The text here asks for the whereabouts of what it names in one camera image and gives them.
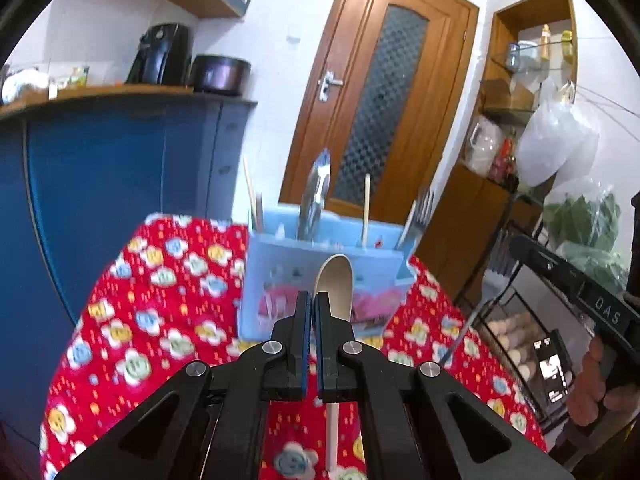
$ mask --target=phone screen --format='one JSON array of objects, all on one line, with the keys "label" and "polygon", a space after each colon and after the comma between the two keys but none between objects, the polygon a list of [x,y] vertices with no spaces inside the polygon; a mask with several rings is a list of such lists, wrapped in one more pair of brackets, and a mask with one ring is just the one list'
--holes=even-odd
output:
[{"label": "phone screen", "polygon": [[536,358],[549,402],[552,404],[558,402],[568,394],[558,346],[553,338],[545,337],[533,343],[533,348],[536,351]]}]

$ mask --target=metal screw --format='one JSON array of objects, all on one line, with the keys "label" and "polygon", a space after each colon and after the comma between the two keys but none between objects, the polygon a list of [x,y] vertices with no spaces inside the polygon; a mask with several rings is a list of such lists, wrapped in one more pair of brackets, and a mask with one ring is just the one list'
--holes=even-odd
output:
[{"label": "metal screw", "polygon": [[362,345],[357,341],[347,341],[342,345],[342,349],[347,352],[347,354],[357,355],[362,352]]},{"label": "metal screw", "polygon": [[279,341],[267,341],[262,345],[262,351],[265,354],[277,354],[282,350],[282,343]]},{"label": "metal screw", "polygon": [[426,377],[437,377],[440,375],[440,365],[433,361],[427,361],[420,365],[420,373]]},{"label": "metal screw", "polygon": [[199,377],[207,371],[207,365],[202,361],[194,361],[187,365],[187,375],[191,377]]}]

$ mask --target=pot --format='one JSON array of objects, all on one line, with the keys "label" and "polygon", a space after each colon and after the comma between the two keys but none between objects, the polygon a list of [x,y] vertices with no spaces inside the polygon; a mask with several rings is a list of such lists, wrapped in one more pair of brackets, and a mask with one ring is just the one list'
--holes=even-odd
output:
[{"label": "pot", "polygon": [[251,64],[244,59],[227,56],[196,56],[191,65],[188,86],[194,92],[212,92],[241,96]]}]

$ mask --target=kitchen counter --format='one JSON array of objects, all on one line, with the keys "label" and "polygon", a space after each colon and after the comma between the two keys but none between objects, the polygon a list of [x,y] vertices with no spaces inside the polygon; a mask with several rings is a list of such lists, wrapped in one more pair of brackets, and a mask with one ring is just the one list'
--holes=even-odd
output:
[{"label": "kitchen counter", "polygon": [[49,99],[48,92],[31,92],[25,97],[0,107],[0,121],[8,118],[24,118],[33,114],[54,113],[60,105],[82,108],[88,105],[119,105],[127,102],[151,102],[157,104],[180,104],[192,101],[216,101],[244,104],[255,107],[256,101],[241,97],[229,97],[204,92],[193,92],[193,88],[150,84],[124,84],[115,86],[86,86],[58,91],[58,96]]},{"label": "kitchen counter", "polygon": [[[255,104],[124,85],[0,109],[0,376],[12,385],[0,388],[0,418],[34,463],[28,443],[39,440],[58,356],[86,302],[102,300],[90,297],[95,280],[151,213],[230,218]],[[112,272],[128,281],[140,271]]]}]

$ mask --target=air fryer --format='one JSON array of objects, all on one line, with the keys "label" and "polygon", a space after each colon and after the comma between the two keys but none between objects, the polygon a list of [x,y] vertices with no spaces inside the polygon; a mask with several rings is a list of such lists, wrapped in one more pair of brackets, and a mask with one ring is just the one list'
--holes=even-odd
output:
[{"label": "air fryer", "polygon": [[151,27],[140,38],[127,83],[184,86],[192,42],[189,28],[179,23]]}]

